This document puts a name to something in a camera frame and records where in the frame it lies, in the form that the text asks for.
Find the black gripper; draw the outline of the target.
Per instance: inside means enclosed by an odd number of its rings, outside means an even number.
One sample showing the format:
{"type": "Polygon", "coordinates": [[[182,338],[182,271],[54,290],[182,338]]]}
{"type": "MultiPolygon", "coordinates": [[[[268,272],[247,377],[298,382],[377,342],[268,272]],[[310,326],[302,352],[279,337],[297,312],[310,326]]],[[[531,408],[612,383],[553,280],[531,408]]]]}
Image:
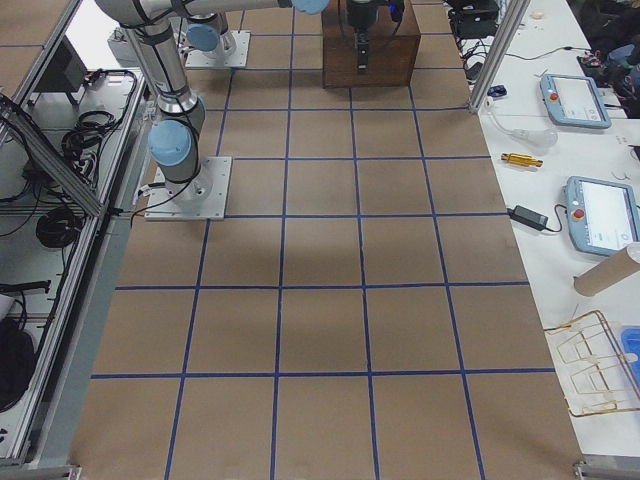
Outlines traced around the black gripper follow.
{"type": "Polygon", "coordinates": [[[366,74],[369,63],[369,35],[374,24],[373,1],[348,1],[348,24],[354,29],[357,73],[366,74]]]}

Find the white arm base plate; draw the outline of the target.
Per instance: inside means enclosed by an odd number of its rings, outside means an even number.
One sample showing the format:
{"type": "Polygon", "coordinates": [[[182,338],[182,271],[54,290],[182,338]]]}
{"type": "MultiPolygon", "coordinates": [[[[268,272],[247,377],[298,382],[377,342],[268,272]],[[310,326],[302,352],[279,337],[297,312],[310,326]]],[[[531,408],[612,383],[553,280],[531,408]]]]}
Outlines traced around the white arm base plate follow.
{"type": "Polygon", "coordinates": [[[225,217],[232,158],[207,156],[201,159],[199,175],[174,200],[170,193],[181,187],[169,183],[150,192],[151,207],[143,212],[149,221],[223,220],[225,217]]]}

